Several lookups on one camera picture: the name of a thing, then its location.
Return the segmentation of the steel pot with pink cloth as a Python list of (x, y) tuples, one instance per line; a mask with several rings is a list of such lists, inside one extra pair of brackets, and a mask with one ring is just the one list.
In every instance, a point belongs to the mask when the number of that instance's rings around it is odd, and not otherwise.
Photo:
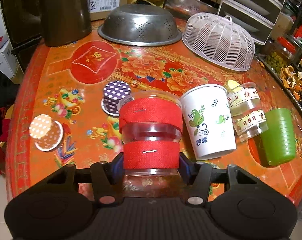
[(216, 8), (201, 0), (165, 0), (163, 8), (168, 10), (174, 17), (183, 20), (187, 20), (199, 12), (217, 13)]

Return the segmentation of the brown polka dot cupcake liner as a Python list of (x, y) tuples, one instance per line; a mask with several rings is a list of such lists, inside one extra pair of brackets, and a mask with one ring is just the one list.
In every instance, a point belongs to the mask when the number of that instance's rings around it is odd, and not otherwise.
[(29, 135), (39, 150), (47, 152), (56, 148), (62, 141), (63, 127), (49, 115), (40, 114), (31, 121)]

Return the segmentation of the dark brown plastic pitcher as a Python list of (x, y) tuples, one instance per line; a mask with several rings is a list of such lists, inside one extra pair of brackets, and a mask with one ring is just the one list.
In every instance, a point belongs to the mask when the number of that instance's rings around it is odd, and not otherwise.
[(39, 11), (48, 47), (78, 41), (91, 32), (88, 0), (39, 0)]

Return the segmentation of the glass jar with red lid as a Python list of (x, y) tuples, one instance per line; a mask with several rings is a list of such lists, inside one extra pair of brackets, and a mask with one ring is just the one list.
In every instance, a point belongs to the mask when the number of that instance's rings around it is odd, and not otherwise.
[(265, 55), (264, 61), (277, 73), (282, 68), (291, 65), (296, 53), (296, 47), (285, 37), (278, 37), (276, 40), (268, 40), (262, 50)]

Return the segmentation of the white mesh food cover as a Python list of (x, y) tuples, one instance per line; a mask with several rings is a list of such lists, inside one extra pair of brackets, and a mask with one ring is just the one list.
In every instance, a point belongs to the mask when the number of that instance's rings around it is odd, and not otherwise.
[(203, 59), (238, 72), (250, 69), (255, 54), (253, 38), (229, 15), (199, 12), (191, 16), (182, 41)]

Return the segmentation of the metal tray of dried peels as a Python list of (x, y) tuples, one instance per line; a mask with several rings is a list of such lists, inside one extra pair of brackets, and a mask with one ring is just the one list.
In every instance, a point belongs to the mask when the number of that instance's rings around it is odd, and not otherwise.
[(282, 68), (277, 74), (264, 59), (265, 55), (258, 54), (257, 58), (264, 68), (276, 79), (281, 85), (284, 92), (289, 96), (292, 103), (295, 105), (300, 115), (302, 116), (302, 72), (298, 71), (292, 65)]

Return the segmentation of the clear cup with red bands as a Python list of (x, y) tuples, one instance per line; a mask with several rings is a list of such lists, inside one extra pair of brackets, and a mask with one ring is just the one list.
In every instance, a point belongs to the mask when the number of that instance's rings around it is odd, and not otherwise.
[(179, 197), (182, 110), (179, 98), (157, 90), (120, 100), (119, 131), (124, 143), (123, 193), (128, 197)]

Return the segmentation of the green plastic cup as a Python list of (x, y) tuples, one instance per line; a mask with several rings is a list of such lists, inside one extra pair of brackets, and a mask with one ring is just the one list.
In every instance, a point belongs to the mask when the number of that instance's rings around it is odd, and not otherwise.
[(290, 110), (277, 108), (265, 113), (268, 130), (261, 134), (269, 166), (287, 163), (296, 157), (295, 133)]

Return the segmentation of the white box on floor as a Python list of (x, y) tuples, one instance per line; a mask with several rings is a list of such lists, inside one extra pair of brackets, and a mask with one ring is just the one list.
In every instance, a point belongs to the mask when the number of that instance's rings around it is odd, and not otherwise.
[(12, 46), (7, 35), (0, 37), (0, 71), (12, 79), (18, 69), (18, 61), (12, 53)]

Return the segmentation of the purple polka dot cupcake liner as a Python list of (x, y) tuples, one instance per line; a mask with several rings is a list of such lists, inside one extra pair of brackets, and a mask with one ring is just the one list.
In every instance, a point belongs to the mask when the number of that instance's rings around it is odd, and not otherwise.
[(119, 101), (131, 94), (131, 87), (124, 81), (111, 81), (103, 88), (102, 110), (110, 116), (119, 116)]

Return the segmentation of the white paper cup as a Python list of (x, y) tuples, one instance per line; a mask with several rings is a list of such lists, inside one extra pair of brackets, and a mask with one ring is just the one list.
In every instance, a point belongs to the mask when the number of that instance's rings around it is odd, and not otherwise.
[(236, 150), (227, 91), (223, 86), (194, 87), (180, 97), (180, 102), (197, 160), (219, 158)]

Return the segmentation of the white tiered dish rack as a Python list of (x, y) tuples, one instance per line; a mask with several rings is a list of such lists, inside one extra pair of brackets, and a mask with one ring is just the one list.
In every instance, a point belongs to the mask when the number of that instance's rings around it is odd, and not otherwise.
[(230, 16), (259, 45), (265, 45), (285, 0), (221, 0), (217, 14)]

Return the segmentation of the clear cup with ribbon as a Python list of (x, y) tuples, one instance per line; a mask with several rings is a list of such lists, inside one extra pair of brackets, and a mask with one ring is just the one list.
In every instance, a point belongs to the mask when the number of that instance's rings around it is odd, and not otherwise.
[(233, 128), (241, 142), (247, 141), (268, 130), (265, 113), (256, 84), (247, 82), (239, 84), (229, 80), (224, 85), (232, 116)]

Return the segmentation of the steel colander bowl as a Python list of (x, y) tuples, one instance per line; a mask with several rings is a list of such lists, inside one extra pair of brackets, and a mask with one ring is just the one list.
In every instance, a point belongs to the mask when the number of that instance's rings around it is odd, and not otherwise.
[(169, 11), (146, 4), (126, 4), (112, 10), (98, 34), (114, 43), (139, 47), (165, 46), (182, 38)]

